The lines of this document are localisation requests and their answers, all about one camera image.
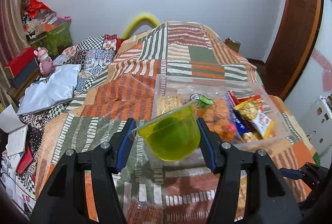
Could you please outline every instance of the striped curtain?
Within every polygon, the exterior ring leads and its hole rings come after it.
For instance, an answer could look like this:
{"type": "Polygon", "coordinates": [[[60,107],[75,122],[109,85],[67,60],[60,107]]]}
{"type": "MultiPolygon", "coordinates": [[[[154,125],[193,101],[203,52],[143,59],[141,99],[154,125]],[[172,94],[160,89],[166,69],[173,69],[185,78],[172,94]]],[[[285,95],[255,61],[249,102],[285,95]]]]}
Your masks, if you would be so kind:
{"type": "Polygon", "coordinates": [[[12,103],[6,91],[10,84],[4,66],[29,46],[22,25],[22,16],[29,0],[0,0],[0,101],[12,103]]]}

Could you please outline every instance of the plastic cup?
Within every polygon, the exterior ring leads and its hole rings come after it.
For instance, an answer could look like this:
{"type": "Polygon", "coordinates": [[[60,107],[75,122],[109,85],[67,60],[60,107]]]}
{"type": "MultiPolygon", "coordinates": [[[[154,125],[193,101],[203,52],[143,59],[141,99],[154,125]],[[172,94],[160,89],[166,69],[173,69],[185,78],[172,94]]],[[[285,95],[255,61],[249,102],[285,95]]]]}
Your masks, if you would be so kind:
{"type": "Polygon", "coordinates": [[[191,101],[137,128],[154,154],[164,161],[189,156],[200,143],[200,130],[191,101]]]}

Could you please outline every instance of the yellow arch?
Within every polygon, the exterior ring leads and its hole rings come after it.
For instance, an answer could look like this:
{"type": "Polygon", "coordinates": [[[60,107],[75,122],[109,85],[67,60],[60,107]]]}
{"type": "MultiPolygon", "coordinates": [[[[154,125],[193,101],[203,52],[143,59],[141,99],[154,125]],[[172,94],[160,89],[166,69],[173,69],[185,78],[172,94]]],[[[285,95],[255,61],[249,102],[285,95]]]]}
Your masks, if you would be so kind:
{"type": "Polygon", "coordinates": [[[157,26],[160,26],[160,22],[158,21],[157,18],[155,18],[153,15],[150,14],[141,14],[138,17],[136,17],[131,23],[130,25],[127,27],[127,29],[125,30],[125,32],[122,35],[122,39],[127,39],[131,36],[131,33],[133,31],[133,29],[135,28],[135,26],[142,22],[142,21],[148,21],[150,22],[150,24],[155,28],[157,26]]]}

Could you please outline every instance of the metal bolt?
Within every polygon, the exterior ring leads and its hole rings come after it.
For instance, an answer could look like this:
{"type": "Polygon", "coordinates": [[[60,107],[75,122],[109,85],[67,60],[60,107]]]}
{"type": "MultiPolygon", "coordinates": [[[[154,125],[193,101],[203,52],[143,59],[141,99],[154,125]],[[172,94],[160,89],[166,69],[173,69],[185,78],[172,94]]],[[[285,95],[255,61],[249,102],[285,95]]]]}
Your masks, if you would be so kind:
{"type": "Polygon", "coordinates": [[[103,148],[103,149],[106,149],[110,146],[110,143],[109,142],[103,142],[101,143],[100,147],[103,148]]]}
{"type": "Polygon", "coordinates": [[[71,156],[72,154],[74,154],[74,150],[73,150],[73,149],[68,149],[68,150],[66,151],[66,155],[67,155],[67,156],[71,156]]]}
{"type": "Polygon", "coordinates": [[[224,149],[229,149],[230,148],[230,143],[225,142],[225,143],[222,143],[221,146],[224,149]]]}
{"type": "Polygon", "coordinates": [[[264,149],[258,149],[257,150],[257,153],[260,155],[260,156],[265,156],[266,155],[266,151],[264,149]]]}

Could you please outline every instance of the pink doll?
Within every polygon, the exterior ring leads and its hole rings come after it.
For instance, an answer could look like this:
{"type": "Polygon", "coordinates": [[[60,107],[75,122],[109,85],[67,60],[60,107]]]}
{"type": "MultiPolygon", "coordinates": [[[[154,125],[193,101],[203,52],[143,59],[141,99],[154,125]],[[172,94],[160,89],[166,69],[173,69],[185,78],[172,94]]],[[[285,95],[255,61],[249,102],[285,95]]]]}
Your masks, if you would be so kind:
{"type": "Polygon", "coordinates": [[[38,52],[35,50],[34,55],[38,58],[39,60],[39,68],[40,68],[40,73],[44,76],[47,77],[53,70],[53,61],[49,57],[48,50],[44,47],[40,48],[38,47],[38,52]]]}

